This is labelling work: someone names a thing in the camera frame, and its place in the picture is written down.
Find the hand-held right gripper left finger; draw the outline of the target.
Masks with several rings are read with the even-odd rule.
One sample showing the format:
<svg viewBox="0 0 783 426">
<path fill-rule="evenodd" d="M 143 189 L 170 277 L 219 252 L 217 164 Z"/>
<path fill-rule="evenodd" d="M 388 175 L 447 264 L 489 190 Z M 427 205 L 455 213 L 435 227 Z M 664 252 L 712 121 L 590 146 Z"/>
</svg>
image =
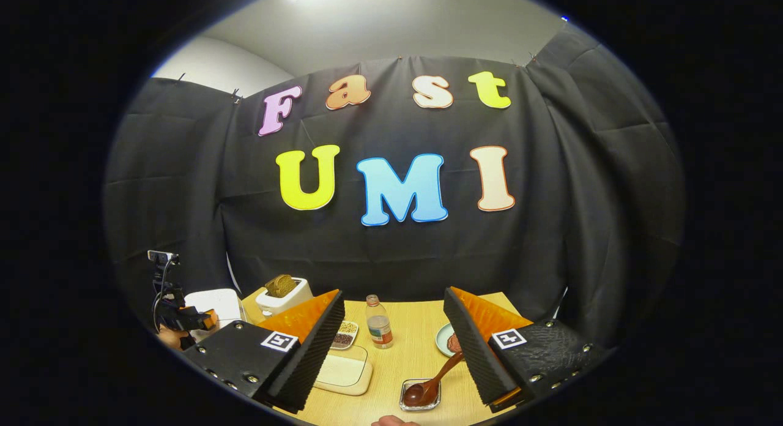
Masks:
<svg viewBox="0 0 783 426">
<path fill-rule="evenodd" d="M 342 291 L 331 290 L 261 323 L 229 323 L 184 356 L 229 389 L 297 414 L 344 315 Z"/>
</svg>

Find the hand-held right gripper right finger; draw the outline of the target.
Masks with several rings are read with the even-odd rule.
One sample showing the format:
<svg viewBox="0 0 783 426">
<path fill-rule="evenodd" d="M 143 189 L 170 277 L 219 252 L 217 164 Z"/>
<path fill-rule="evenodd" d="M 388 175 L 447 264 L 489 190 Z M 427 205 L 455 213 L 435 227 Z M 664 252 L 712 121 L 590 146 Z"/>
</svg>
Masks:
<svg viewBox="0 0 783 426">
<path fill-rule="evenodd" d="M 445 289 L 443 311 L 492 412 L 551 397 L 609 354 L 556 318 L 532 322 L 453 286 Z"/>
</svg>

